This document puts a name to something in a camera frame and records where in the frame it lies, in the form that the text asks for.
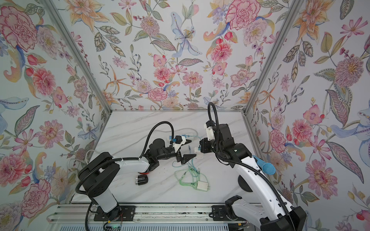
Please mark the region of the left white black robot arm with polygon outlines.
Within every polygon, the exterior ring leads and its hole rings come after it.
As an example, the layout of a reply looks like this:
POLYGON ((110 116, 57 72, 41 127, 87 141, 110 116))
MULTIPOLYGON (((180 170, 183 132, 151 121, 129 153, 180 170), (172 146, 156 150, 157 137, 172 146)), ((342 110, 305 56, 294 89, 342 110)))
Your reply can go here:
POLYGON ((155 170, 161 160, 174 158, 176 162, 184 165, 196 157, 195 154, 182 154, 182 146, 191 143, 185 136, 175 135, 173 125, 168 121, 156 124, 148 133, 142 153, 139 157, 114 158, 109 152, 102 152, 87 164, 79 173, 79 182, 76 185, 77 194, 90 198, 90 204, 96 205, 99 216, 104 216, 107 221, 103 230, 109 230, 108 224, 117 221, 124 215, 123 208, 119 205, 109 186, 117 175, 137 172, 142 176, 155 170), (166 146, 163 139, 155 139, 149 143, 155 129, 161 125, 171 128, 170 145, 166 146))

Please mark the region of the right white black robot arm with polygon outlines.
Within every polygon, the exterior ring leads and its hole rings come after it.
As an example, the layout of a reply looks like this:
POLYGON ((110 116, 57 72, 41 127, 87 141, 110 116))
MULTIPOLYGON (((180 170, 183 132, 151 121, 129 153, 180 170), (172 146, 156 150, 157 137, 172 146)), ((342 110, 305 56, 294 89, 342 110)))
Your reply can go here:
POLYGON ((261 207, 246 202, 236 195, 225 202, 229 219, 245 219, 261 231, 301 231, 307 218, 301 207, 294 207, 275 188, 258 165, 249 149, 235 143, 227 124, 220 124, 216 106, 208 104, 209 120, 205 123, 207 137, 202 139, 200 151, 214 153, 217 160, 227 163, 246 182, 257 196, 261 207))

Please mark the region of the white power strip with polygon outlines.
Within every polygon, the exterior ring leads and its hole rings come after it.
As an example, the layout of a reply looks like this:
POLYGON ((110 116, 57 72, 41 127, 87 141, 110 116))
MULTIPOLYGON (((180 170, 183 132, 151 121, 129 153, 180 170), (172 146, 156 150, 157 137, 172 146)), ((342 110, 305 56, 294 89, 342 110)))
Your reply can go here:
MULTIPOLYGON (((186 139, 201 139, 201 137, 197 136, 197 135, 188 135, 188 134, 182 134, 181 136, 184 136, 186 139)), ((167 138, 168 141, 172 140, 173 137, 172 136, 169 136, 167 138)))

